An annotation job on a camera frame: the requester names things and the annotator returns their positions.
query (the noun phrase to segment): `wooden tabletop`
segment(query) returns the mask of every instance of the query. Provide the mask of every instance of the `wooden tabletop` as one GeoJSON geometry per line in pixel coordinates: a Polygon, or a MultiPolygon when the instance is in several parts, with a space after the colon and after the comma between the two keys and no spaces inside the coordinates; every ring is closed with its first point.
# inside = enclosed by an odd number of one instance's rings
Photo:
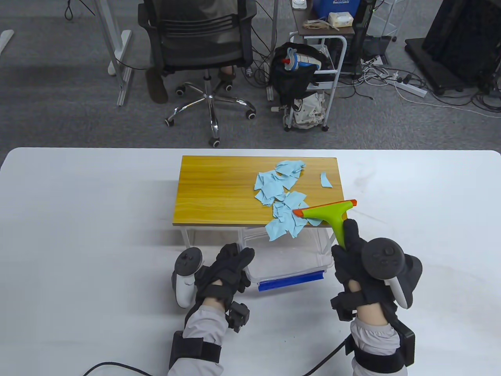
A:
{"type": "Polygon", "coordinates": [[[346,28],[336,29],[305,29],[303,22],[307,20],[317,20],[318,16],[313,10],[313,0],[306,0],[306,9],[292,9],[296,27],[298,28],[299,35],[302,37],[316,36],[316,35],[353,35],[355,31],[351,26],[346,28]]]}
{"type": "Polygon", "coordinates": [[[173,225],[265,226],[273,210],[255,198],[259,172],[275,169],[284,160],[302,160],[306,167],[291,191],[307,195],[305,202],[321,205],[344,200],[336,158],[244,156],[183,156],[173,225]],[[333,188],[323,188],[327,173],[333,188]]]}

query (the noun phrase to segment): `person's leg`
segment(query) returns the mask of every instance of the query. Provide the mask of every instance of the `person's leg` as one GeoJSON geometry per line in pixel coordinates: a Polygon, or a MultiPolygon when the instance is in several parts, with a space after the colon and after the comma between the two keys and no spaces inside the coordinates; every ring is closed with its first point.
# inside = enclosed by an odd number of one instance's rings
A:
{"type": "Polygon", "coordinates": [[[158,104],[167,103],[169,96],[167,90],[163,85],[163,78],[155,69],[153,61],[153,54],[150,52],[150,68],[146,70],[146,84],[148,86],[148,93],[153,102],[158,104]]]}
{"type": "Polygon", "coordinates": [[[222,67],[217,74],[218,78],[223,82],[233,81],[236,77],[235,69],[233,66],[230,67],[222,67]]]}

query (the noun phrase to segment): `tissue box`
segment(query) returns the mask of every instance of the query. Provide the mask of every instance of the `tissue box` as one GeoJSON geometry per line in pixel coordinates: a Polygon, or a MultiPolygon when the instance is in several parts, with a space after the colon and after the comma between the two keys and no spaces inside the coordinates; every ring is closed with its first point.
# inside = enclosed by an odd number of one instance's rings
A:
{"type": "Polygon", "coordinates": [[[350,12],[329,13],[327,22],[334,28],[345,28],[353,25],[353,17],[350,12]]]}
{"type": "Polygon", "coordinates": [[[313,0],[313,9],[318,18],[327,20],[329,13],[349,12],[354,18],[360,0],[313,0]]]}

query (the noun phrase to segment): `power strip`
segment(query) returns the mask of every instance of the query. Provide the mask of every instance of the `power strip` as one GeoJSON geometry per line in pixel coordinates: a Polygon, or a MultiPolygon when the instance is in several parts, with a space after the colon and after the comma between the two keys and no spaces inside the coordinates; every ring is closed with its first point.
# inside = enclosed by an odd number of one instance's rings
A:
{"type": "Polygon", "coordinates": [[[398,89],[405,90],[411,94],[417,95],[418,97],[424,98],[428,94],[427,90],[420,89],[416,86],[404,84],[403,82],[395,81],[398,78],[398,72],[396,72],[391,80],[385,80],[390,85],[395,86],[398,89]]]}

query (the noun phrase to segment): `hand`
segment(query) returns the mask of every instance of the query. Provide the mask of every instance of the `hand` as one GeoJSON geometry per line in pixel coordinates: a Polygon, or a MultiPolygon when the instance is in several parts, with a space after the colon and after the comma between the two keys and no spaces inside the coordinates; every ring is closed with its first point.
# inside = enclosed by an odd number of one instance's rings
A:
{"type": "Polygon", "coordinates": [[[236,292],[244,292],[251,285],[243,269],[251,263],[254,255],[252,248],[239,252],[236,243],[226,244],[216,261],[210,267],[202,267],[195,275],[196,300],[215,298],[221,300],[228,310],[236,292]],[[221,281],[221,286],[215,285],[216,281],[221,281]]]}
{"type": "MultiPolygon", "coordinates": [[[[350,292],[357,294],[357,299],[353,301],[357,301],[358,304],[353,309],[357,309],[359,318],[362,321],[375,325],[384,325],[386,320],[382,314],[381,306],[377,303],[384,303],[385,310],[394,314],[396,305],[393,303],[395,298],[391,288],[386,286],[383,281],[371,277],[363,267],[362,249],[367,242],[360,238],[357,222],[353,219],[347,219],[344,221],[343,226],[346,249],[339,245],[332,247],[336,278],[345,286],[345,294],[350,292]],[[367,309],[364,309],[363,306],[370,308],[369,311],[367,312],[367,309]]],[[[333,304],[341,301],[342,299],[338,296],[338,298],[333,299],[333,304]]],[[[340,319],[349,319],[351,312],[351,307],[345,307],[344,313],[340,314],[340,319]]]]}

